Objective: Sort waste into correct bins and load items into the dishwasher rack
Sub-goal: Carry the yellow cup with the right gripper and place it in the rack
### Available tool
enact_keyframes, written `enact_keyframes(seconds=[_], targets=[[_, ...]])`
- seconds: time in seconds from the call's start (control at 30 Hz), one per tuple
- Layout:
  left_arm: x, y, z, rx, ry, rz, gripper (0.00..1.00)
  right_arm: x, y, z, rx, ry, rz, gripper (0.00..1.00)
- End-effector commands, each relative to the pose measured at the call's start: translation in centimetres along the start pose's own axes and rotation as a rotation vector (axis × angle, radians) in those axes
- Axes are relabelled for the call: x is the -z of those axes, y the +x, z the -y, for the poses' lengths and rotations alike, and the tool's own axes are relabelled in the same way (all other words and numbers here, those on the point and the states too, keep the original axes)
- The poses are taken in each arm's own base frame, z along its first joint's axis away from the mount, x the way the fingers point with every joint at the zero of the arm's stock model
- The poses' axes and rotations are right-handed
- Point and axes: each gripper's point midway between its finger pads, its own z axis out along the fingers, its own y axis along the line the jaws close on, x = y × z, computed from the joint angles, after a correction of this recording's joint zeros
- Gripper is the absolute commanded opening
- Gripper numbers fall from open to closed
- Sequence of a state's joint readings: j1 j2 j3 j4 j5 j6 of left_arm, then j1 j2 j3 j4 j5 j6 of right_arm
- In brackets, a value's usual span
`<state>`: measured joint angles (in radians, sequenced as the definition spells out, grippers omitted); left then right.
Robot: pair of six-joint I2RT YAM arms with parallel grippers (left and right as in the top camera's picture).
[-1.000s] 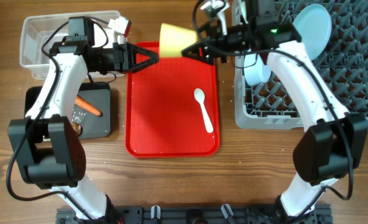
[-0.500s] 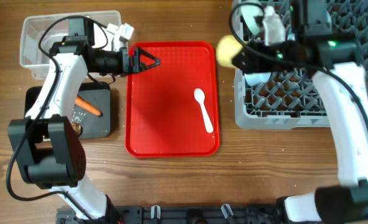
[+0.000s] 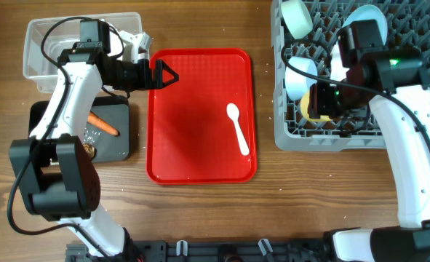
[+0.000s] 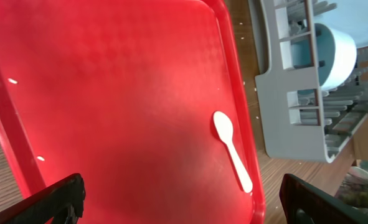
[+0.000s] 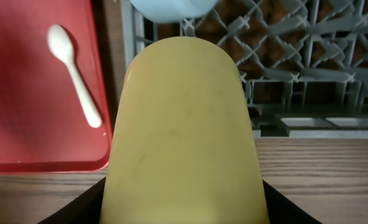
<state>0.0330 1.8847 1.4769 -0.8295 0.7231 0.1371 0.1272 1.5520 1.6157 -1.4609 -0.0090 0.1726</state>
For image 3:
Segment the blue bowl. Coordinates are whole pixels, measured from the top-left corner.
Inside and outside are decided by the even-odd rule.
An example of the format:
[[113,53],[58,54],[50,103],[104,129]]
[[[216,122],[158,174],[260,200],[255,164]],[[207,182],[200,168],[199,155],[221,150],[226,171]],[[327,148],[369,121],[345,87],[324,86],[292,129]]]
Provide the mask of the blue bowl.
[[[288,63],[300,71],[317,76],[316,64],[311,59],[291,57]],[[300,100],[310,90],[313,84],[316,84],[316,80],[298,74],[290,68],[286,68],[284,84],[288,98],[292,101],[296,101]]]

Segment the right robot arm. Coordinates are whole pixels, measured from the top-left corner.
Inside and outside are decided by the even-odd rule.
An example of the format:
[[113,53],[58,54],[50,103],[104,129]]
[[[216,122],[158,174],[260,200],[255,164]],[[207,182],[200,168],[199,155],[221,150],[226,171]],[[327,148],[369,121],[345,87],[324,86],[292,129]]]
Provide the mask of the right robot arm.
[[420,53],[353,47],[340,58],[346,77],[315,76],[303,115],[316,121],[367,105],[385,140],[399,225],[338,229],[293,247],[318,261],[430,261],[430,92]]

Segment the orange carrot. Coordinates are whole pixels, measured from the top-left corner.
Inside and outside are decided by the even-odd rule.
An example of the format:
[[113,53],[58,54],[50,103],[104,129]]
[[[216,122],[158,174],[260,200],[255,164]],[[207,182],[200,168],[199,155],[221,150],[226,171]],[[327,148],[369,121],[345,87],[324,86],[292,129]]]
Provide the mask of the orange carrot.
[[108,133],[109,135],[112,135],[115,137],[120,135],[119,131],[115,127],[112,127],[109,123],[102,120],[99,116],[97,116],[92,111],[89,112],[87,122],[92,126],[98,128],[99,130],[102,130]]

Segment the white rice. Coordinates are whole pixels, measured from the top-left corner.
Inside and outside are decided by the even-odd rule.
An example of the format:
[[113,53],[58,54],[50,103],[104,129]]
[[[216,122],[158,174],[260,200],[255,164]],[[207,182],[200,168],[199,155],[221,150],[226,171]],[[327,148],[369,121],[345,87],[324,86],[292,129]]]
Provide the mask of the white rice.
[[86,127],[84,130],[84,143],[95,144],[102,132],[95,127]]

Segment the white plastic spoon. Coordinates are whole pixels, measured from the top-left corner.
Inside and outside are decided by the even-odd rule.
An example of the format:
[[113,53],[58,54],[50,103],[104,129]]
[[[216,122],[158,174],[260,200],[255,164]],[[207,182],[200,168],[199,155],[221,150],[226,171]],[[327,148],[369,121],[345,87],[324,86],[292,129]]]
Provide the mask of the white plastic spoon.
[[226,113],[229,119],[234,124],[234,129],[235,129],[237,141],[239,144],[239,150],[243,156],[247,156],[250,153],[250,149],[249,149],[249,146],[247,145],[247,141],[242,132],[242,128],[240,127],[240,123],[239,123],[240,110],[234,103],[229,103],[226,106]]

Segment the yellow cup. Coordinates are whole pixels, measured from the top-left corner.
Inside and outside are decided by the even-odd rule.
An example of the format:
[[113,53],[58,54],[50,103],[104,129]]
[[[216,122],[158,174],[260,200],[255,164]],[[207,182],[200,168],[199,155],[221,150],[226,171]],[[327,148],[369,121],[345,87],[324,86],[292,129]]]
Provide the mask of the yellow cup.
[[324,116],[321,115],[318,118],[314,118],[312,116],[310,116],[309,112],[308,112],[308,106],[309,106],[309,102],[310,102],[310,92],[306,92],[304,94],[304,96],[301,98],[300,100],[300,112],[303,116],[303,118],[305,118],[307,121],[309,122],[330,122],[331,118],[329,116]]

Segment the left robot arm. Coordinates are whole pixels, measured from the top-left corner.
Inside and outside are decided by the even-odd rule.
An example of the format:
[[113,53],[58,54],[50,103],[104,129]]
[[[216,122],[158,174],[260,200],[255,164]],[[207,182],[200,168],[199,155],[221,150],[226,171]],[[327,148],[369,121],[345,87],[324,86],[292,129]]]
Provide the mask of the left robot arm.
[[143,261],[128,231],[100,205],[100,180],[82,140],[96,95],[105,85],[117,90],[166,87],[163,60],[122,61],[102,47],[71,48],[53,61],[59,79],[52,99],[29,138],[14,140],[9,158],[15,182],[7,218],[19,234],[36,236],[71,230],[97,259]]

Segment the green bowl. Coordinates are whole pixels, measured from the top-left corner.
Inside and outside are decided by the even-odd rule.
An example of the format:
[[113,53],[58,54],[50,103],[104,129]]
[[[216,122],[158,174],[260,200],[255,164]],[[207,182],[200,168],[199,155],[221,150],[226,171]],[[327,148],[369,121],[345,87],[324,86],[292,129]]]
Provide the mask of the green bowl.
[[280,10],[294,39],[302,39],[313,29],[311,15],[302,0],[289,0],[280,4]]

